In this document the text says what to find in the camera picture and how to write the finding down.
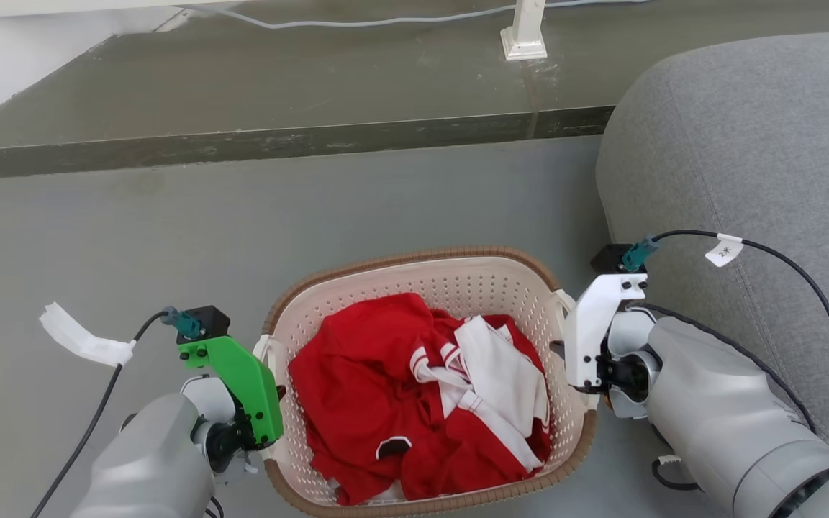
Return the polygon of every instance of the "plastic basket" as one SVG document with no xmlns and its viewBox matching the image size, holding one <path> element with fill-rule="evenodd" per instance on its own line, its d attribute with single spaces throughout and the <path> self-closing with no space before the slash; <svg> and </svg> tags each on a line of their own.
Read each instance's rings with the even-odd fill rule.
<svg viewBox="0 0 829 518">
<path fill-rule="evenodd" d="M 292 390 L 286 364 L 316 334 L 322 319 L 355 302 L 414 292 L 435 308 L 457 318 L 509 314 L 533 341 L 545 368 L 550 399 L 552 455 L 532 479 L 466 494 L 422 501 L 378 501 L 341 507 L 309 462 L 302 407 Z M 574 302 L 536 259 L 519 250 L 465 247 L 431 250 L 356 263 L 320 272 L 293 285 L 273 305 L 264 336 L 254 354 L 272 368 L 286 387 L 281 401 L 285 433 L 264 450 L 264 469 L 274 488 L 292 506 L 319 518 L 388 517 L 452 511 L 548 488 L 570 475 L 590 449 L 596 413 L 583 394 L 569 386 L 563 361 L 549 350 L 560 339 L 560 325 Z"/>
</svg>

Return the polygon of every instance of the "brown basket rim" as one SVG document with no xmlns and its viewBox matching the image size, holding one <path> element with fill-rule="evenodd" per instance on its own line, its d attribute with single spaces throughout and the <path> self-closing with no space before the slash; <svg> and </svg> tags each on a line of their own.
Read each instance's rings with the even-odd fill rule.
<svg viewBox="0 0 829 518">
<path fill-rule="evenodd" d="M 289 305 L 296 296 L 300 295 L 306 289 L 311 288 L 322 282 L 326 282 L 342 276 L 349 276 L 361 272 L 377 270 L 380 268 L 388 268 L 389 266 L 405 265 L 405 263 L 420 263 L 425 261 L 435 261 L 438 259 L 454 259 L 458 257 L 504 257 L 513 259 L 523 265 L 543 279 L 550 291 L 559 289 L 558 280 L 552 272 L 545 265 L 536 260 L 529 253 L 521 252 L 509 247 L 502 246 L 463 246 L 456 248 L 446 248 L 438 250 L 426 250 L 421 253 L 404 253 L 403 255 L 391 255 L 388 257 L 381 257 L 378 259 L 370 259 L 368 261 L 361 261 L 358 263 L 351 263 L 351 265 L 342 266 L 342 268 L 331 268 L 316 272 L 306 278 L 296 282 L 293 286 L 274 303 L 267 319 L 264 322 L 263 332 L 267 335 L 272 335 L 274 328 L 276 328 L 277 321 L 283 314 L 286 306 Z M 286 481 L 286 476 L 280 470 L 280 465 L 274 459 L 264 461 L 264 471 L 273 484 L 273 488 L 277 493 L 285 499 L 287 504 L 305 512 L 309 516 L 316 518 L 390 518 L 395 516 L 411 516 L 417 514 L 433 514 L 433 512 L 453 511 L 454 509 L 463 509 L 466 507 L 473 507 L 476 505 L 490 504 L 493 501 L 500 501 L 500 499 L 511 499 L 520 495 L 529 494 L 540 491 L 541 489 L 549 488 L 549 486 L 556 485 L 562 482 L 567 476 L 571 475 L 578 468 L 580 463 L 585 459 L 590 451 L 590 445 L 593 443 L 593 436 L 597 427 L 597 413 L 594 410 L 589 410 L 584 414 L 584 426 L 581 429 L 581 434 L 578 440 L 578 445 L 571 455 L 565 459 L 558 468 L 550 472 L 548 475 L 539 476 L 539 478 L 531 478 L 523 480 L 506 486 L 498 486 L 498 488 L 484 489 L 484 491 L 475 491 L 473 493 L 452 496 L 441 499 L 428 499 L 428 501 L 409 501 L 403 504 L 389 504 L 389 505 L 369 505 L 369 506 L 355 506 L 355 507 L 337 507 L 313 504 L 308 499 L 303 498 L 296 491 L 293 490 L 289 482 Z"/>
</svg>

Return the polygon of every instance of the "pile of clothes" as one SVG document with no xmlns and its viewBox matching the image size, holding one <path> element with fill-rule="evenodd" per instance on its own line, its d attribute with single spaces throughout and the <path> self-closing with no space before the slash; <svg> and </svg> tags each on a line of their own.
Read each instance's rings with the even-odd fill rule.
<svg viewBox="0 0 829 518">
<path fill-rule="evenodd" d="M 325 318 L 290 362 L 312 467 L 356 505 L 401 485 L 434 498 L 532 478 L 549 459 L 549 398 L 507 315 L 452 318 L 412 293 Z"/>
</svg>

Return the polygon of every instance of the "gray fabric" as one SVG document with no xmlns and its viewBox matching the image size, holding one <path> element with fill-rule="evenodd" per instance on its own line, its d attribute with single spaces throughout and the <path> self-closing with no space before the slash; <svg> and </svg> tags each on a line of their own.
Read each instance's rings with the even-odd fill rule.
<svg viewBox="0 0 829 518">
<path fill-rule="evenodd" d="M 632 86 L 602 141 L 597 183 L 616 242 L 675 229 L 756 240 L 829 298 L 829 34 L 671 57 Z M 717 240 L 668 239 L 649 299 L 740 341 L 809 407 L 829 442 L 829 324 L 792 269 L 759 250 L 716 268 Z"/>
</svg>

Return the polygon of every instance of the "floor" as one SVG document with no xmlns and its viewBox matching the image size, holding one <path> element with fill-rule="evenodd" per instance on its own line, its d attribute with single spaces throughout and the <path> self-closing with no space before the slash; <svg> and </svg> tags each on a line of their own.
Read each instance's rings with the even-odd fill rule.
<svg viewBox="0 0 829 518">
<path fill-rule="evenodd" d="M 532 253 L 578 296 L 608 240 L 598 147 L 598 137 L 578 137 L 0 180 L 0 516 L 32 511 L 111 375 L 46 335 L 44 305 L 58 301 L 95 335 L 129 339 L 167 305 L 214 304 L 233 337 L 253 344 L 270 305 L 313 271 L 493 243 Z M 168 328 L 135 352 L 44 516 L 69 515 L 124 417 L 190 375 Z M 651 478 L 651 461 L 667 452 L 647 423 L 604 411 L 592 454 L 566 482 L 456 516 L 724 516 L 702 493 Z M 263 474 L 218 496 L 230 518 L 301 516 Z"/>
<path fill-rule="evenodd" d="M 501 0 L 265 0 L 269 22 L 442 16 Z M 549 9 L 549 59 L 508 63 L 512 14 L 369 29 L 226 17 L 108 40 L 0 107 L 0 176 L 599 134 L 667 56 L 829 32 L 829 0 L 651 0 Z"/>
</svg>

